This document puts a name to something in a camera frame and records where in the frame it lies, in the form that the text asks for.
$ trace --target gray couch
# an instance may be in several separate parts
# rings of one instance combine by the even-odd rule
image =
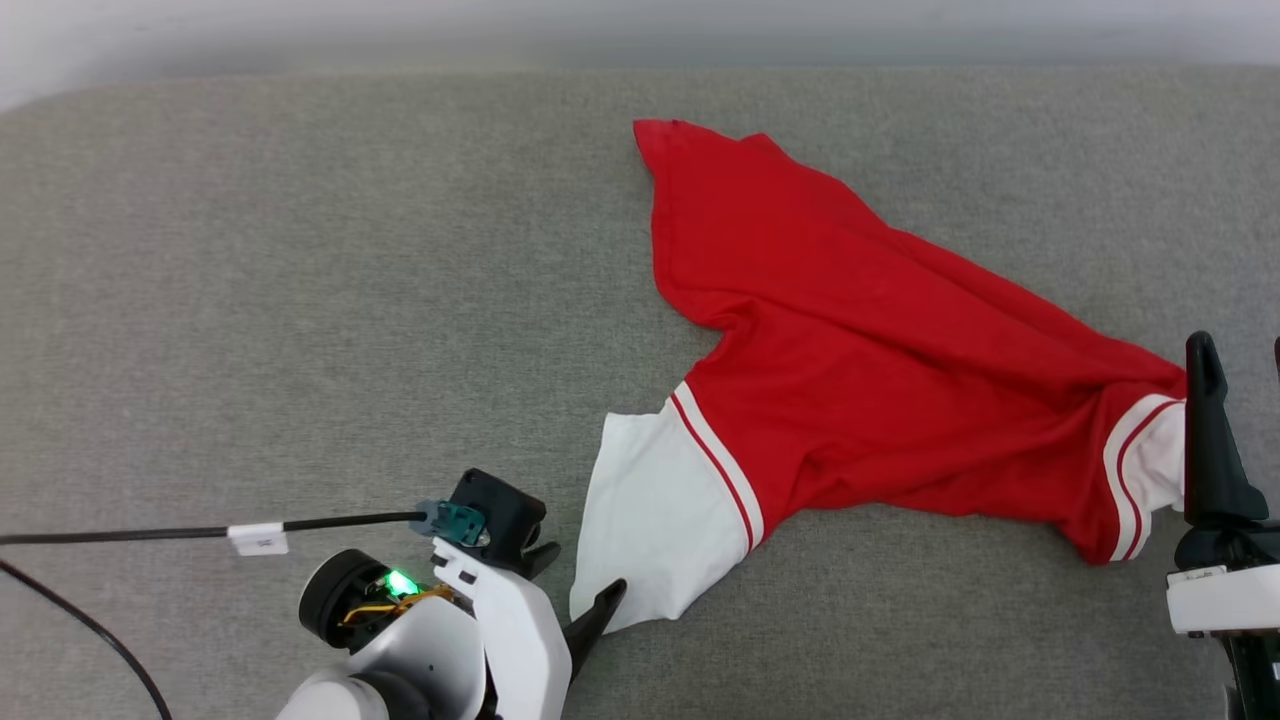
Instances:
[[[232,79],[0,117],[3,532],[411,507],[486,469],[547,501],[567,609],[605,411],[716,342],[653,288],[630,120],[765,132],[890,223],[1181,361],[1217,338],[1280,501],[1280,72],[892,69]],[[1203,719],[1229,669],[1175,637],[1183,525],[1085,566],[1051,528],[804,512],[678,623],[608,637],[566,717]],[[325,648],[311,570],[379,527],[5,548],[111,628],[177,716],[271,717]],[[88,630],[0,580],[0,715],[152,711]]]

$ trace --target cable connector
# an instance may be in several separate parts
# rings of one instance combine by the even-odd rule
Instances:
[[[415,510],[426,515],[425,520],[408,521],[408,528],[420,536],[439,537],[465,547],[489,544],[484,514],[475,507],[443,500],[424,500]]]

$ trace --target cable label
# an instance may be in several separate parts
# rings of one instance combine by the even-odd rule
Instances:
[[[256,525],[230,525],[227,537],[241,555],[284,555],[289,541],[284,536],[284,523],[259,523]]]

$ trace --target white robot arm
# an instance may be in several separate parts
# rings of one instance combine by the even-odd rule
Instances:
[[[614,582],[595,606],[561,629],[530,582],[558,553],[527,550],[541,502],[468,470],[439,518],[422,591],[358,550],[321,565],[298,615],[333,647],[352,652],[311,675],[276,720],[557,720],[564,694],[626,592]],[[472,509],[476,514],[467,514]]]

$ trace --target cable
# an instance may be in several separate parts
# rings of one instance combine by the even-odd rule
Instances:
[[[9,575],[12,575],[13,579],[36,591],[37,593],[45,596],[45,600],[52,602],[58,607],[61,607],[72,618],[79,620],[81,624],[83,624],[86,628],[97,633],[97,637],[102,638],[102,641],[106,644],[109,644],[111,650],[114,650],[120,657],[123,657],[124,661],[129,665],[129,669],[133,670],[133,674],[137,675],[140,680],[142,680],[142,687],[147,689],[147,694],[151,696],[151,702],[156,705],[156,711],[160,714],[160,720],[173,720],[173,714],[169,712],[169,706],[165,705],[164,696],[160,694],[160,688],[156,687],[155,680],[152,680],[151,675],[148,675],[146,669],[142,667],[142,664],[138,662],[138,659],[134,657],[132,652],[129,652],[129,648],[124,647],[124,643],[122,643],[119,638],[111,634],[111,630],[108,630],[106,628],[100,625],[97,620],[86,615],[83,610],[72,605],[69,600],[49,589],[40,580],[36,580],[31,575],[14,568],[4,559],[0,559],[0,570],[4,570]]]
[[[378,523],[425,521],[426,512],[379,512],[374,515],[346,515],[342,518],[320,518],[316,520],[292,520],[284,523],[284,532],[320,530],[324,528],[349,528],[352,525],[375,525]],[[159,528],[151,530],[105,530],[93,533],[46,533],[24,536],[0,536],[0,544],[69,544],[82,542],[127,542],[155,539],[224,538],[227,527],[214,528]]]
[[[347,623],[351,623],[352,618],[355,618],[356,615],[362,615],[365,612],[393,612],[398,609],[399,609],[398,605],[361,605],[360,607],[356,607],[355,610],[348,612],[347,616],[342,619],[342,623],[338,624],[346,625]]]
[[[402,609],[401,611],[402,612],[407,611],[410,607],[413,606],[415,602],[424,601],[424,600],[426,600],[429,597],[443,597],[444,600],[452,601],[453,600],[453,588],[451,588],[449,585],[447,585],[444,583],[440,583],[440,584],[435,585],[434,588],[431,588],[429,591],[422,591],[422,592],[416,593],[416,594],[404,596],[399,601],[399,607]]]

